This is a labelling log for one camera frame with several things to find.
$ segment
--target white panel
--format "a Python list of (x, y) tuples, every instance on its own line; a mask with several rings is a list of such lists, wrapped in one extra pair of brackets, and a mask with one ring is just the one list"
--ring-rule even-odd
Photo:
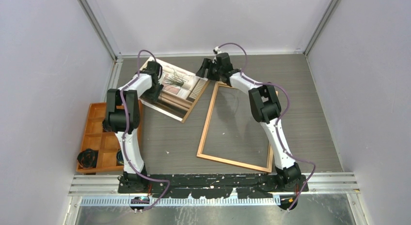
[(77, 0), (0, 0), (0, 224), (62, 224), (112, 60)]
[(309, 62), (376, 225), (410, 224), (411, 0), (341, 0)]
[(123, 55), (302, 52), (331, 0), (88, 0)]

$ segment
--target black cord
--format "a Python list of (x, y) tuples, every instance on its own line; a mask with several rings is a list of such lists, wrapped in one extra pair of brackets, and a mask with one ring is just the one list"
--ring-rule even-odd
[(83, 169), (95, 168), (97, 166), (98, 151), (85, 149), (77, 156), (77, 161)]

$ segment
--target orange wooden box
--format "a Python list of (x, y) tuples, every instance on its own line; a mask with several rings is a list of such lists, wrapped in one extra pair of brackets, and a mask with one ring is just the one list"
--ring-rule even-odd
[[(142, 134), (142, 103), (139, 101), (140, 124), (137, 132), (139, 146), (141, 150)], [(86, 127), (84, 129), (83, 140), (81, 142), (80, 152), (91, 148), (98, 150), (96, 168), (83, 169), (77, 163), (77, 172), (79, 173), (100, 173), (109, 171), (122, 171), (123, 166), (117, 163), (116, 154), (120, 149), (120, 144), (114, 135), (114, 132), (105, 132), (102, 122), (106, 116), (106, 103), (90, 104), (87, 115)]]

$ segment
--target empty wooden frame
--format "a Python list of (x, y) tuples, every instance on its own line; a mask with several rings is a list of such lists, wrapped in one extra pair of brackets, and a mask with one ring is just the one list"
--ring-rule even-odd
[(272, 152), (272, 149), (271, 149), (271, 145), (269, 145), (268, 148), (267, 148), (268, 149), (268, 154), (267, 154), (267, 165), (266, 165), (266, 167), (261, 167), (261, 166), (257, 166), (257, 165), (252, 165), (252, 164), (238, 162), (238, 161), (232, 161), (232, 160), (228, 160), (228, 159), (224, 159), (224, 158), (219, 158), (219, 157), (203, 154), (203, 148), (204, 148), (204, 145), (206, 144), (206, 137), (207, 137), (208, 127), (210, 125), (211, 115), (213, 114), (213, 108), (214, 108), (214, 104), (215, 104), (216, 97), (217, 97), (217, 91), (218, 91), (219, 87), (231, 88), (230, 86), (228, 86), (228, 85), (226, 85), (222, 82), (216, 82), (216, 84), (214, 86), (213, 95), (211, 96), (210, 106), (208, 107), (208, 113), (207, 113), (207, 117), (205, 119), (203, 134), (201, 136), (200, 145), (198, 146), (197, 157), (203, 158), (203, 159), (206, 159), (206, 160), (220, 162), (220, 163), (227, 163), (227, 164), (238, 166), (238, 167), (253, 169), (253, 170), (257, 170), (257, 171), (261, 171), (261, 172), (271, 173), (271, 171), (272, 171), (272, 157), (273, 157), (273, 152)]

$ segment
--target gray tabletop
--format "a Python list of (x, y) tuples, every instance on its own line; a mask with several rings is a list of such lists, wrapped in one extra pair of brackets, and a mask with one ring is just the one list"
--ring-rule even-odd
[[(196, 72), (204, 57), (160, 58), (185, 70)], [(232, 56), (234, 67), (244, 64), (243, 56)], [(118, 86), (127, 83), (137, 70), (136, 59), (125, 59)], [(291, 152), (317, 164), (318, 172), (341, 172), (330, 131), (303, 55), (249, 56), (245, 73), (258, 81), (282, 85), (290, 95), (291, 107), (283, 128)], [(148, 107), (144, 108), (142, 157), (149, 174), (250, 173), (241, 167), (196, 157), (214, 83), (210, 83), (184, 124)], [(218, 95), (210, 121), (205, 154), (264, 166), (268, 140), (253, 122), (247, 95), (224, 89)], [(279, 93), (281, 105), (286, 98)], [(302, 172), (312, 166), (299, 163)]]

